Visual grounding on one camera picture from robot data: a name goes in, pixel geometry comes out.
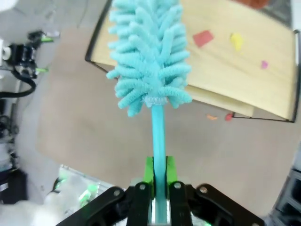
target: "red paper piece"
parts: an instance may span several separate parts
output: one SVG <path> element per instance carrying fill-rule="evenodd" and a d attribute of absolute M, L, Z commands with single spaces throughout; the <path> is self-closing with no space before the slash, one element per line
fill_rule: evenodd
<path fill-rule="evenodd" d="M 226 114 L 225 120 L 226 121 L 231 121 L 232 118 L 233 118 L 233 113 L 229 113 L 229 114 Z"/>
<path fill-rule="evenodd" d="M 206 45 L 208 42 L 214 39 L 214 36 L 210 33 L 210 31 L 203 31 L 201 33 L 195 34 L 193 36 L 194 43 L 198 47 L 202 47 Z"/>

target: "screw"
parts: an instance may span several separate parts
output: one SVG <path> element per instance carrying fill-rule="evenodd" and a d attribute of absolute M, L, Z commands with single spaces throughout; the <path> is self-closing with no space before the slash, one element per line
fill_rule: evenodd
<path fill-rule="evenodd" d="M 199 191 L 203 194 L 207 193 L 208 192 L 208 189 L 205 188 L 205 187 L 200 187 Z"/>
<path fill-rule="evenodd" d="M 145 189 L 145 185 L 140 185 L 139 188 L 140 188 L 140 190 L 144 190 Z"/>
<path fill-rule="evenodd" d="M 116 190 L 115 192 L 114 192 L 114 196 L 118 196 L 120 194 L 120 190 Z"/>
<path fill-rule="evenodd" d="M 177 183 L 174 184 L 174 187 L 176 189 L 180 189 L 181 188 L 181 184 L 179 182 L 177 182 Z"/>

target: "reddish-brown object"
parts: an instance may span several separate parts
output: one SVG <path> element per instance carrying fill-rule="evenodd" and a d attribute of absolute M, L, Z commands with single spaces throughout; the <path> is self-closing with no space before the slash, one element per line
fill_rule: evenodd
<path fill-rule="evenodd" d="M 255 9 L 263 8 L 269 2 L 269 0 L 234 0 L 234 1 L 241 2 L 241 3 L 243 3 L 247 6 L 250 6 L 250 7 L 255 8 Z"/>
<path fill-rule="evenodd" d="M 225 120 L 231 121 L 233 119 L 233 113 L 226 114 Z"/>
<path fill-rule="evenodd" d="M 210 31 L 203 31 L 201 33 L 195 34 L 193 36 L 194 43 L 198 47 L 202 47 L 206 45 L 208 42 L 210 42 L 213 39 L 213 35 L 210 33 Z"/>

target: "yellow paper piece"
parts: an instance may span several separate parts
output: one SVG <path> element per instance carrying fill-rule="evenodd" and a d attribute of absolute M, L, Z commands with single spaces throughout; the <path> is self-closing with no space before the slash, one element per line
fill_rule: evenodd
<path fill-rule="evenodd" d="M 241 37 L 241 35 L 239 33 L 233 33 L 230 36 L 230 41 L 234 45 L 234 48 L 236 51 L 241 50 L 241 46 L 243 45 L 243 37 Z"/>

